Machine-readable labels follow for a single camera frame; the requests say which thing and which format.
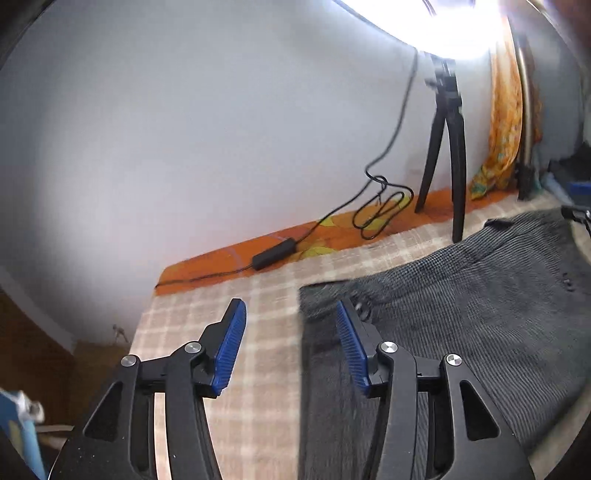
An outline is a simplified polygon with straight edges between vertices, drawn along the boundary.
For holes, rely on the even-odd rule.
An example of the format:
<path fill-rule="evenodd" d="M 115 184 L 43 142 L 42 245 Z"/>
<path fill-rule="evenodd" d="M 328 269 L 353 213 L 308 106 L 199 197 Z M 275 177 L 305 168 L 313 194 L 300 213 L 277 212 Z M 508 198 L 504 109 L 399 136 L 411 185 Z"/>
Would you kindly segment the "grey checked pants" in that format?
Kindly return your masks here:
<path fill-rule="evenodd" d="M 487 221 L 420 260 L 300 292 L 302 479 L 356 479 L 378 404 L 353 385 L 340 299 L 387 340 L 460 355 L 533 452 L 590 382 L 590 265 L 557 209 Z"/>

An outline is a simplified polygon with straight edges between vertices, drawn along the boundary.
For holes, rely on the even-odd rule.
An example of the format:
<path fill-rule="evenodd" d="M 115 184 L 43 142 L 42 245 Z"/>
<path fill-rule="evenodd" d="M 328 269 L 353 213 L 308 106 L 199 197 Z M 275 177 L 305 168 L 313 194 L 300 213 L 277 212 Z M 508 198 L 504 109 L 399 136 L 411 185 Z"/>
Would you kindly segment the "black fabric pile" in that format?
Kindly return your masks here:
<path fill-rule="evenodd" d="M 569 157 L 552 160 L 549 171 L 576 205 L 590 206 L 590 145 L 583 142 Z"/>

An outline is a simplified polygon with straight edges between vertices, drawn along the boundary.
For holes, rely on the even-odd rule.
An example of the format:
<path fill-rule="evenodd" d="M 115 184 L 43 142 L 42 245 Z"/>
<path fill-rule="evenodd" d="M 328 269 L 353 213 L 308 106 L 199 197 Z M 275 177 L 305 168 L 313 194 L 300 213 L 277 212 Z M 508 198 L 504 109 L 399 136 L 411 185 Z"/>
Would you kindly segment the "orange patterned cloth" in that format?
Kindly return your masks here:
<path fill-rule="evenodd" d="M 521 146 L 523 93 L 515 46 L 505 40 L 491 54 L 491 114 L 488 155 L 469 185 L 471 200 L 513 182 Z"/>

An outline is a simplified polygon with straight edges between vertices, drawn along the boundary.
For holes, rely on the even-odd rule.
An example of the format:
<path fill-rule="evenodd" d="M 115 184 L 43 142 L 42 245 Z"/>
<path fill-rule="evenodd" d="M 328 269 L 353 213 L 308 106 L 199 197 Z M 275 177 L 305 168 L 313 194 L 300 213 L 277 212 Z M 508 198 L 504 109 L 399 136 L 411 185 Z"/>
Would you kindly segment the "orange mattress edge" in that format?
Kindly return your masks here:
<path fill-rule="evenodd" d="M 447 222 L 452 216 L 451 191 L 439 190 L 428 195 L 422 212 L 416 213 L 415 205 L 410 204 L 390 224 L 383 220 L 372 222 L 370 234 L 377 234 L 383 240 L 390 235 L 426 224 Z M 183 260 L 162 271 L 154 287 L 154 294 L 168 295 L 254 275 L 256 270 L 250 267 L 252 257 L 289 238 L 298 242 L 294 254 L 270 265 L 266 271 L 280 268 L 287 263 L 369 245 L 370 241 L 363 239 L 360 231 L 353 227 L 352 219 L 352 212 L 335 214 L 319 226 L 308 222 Z"/>

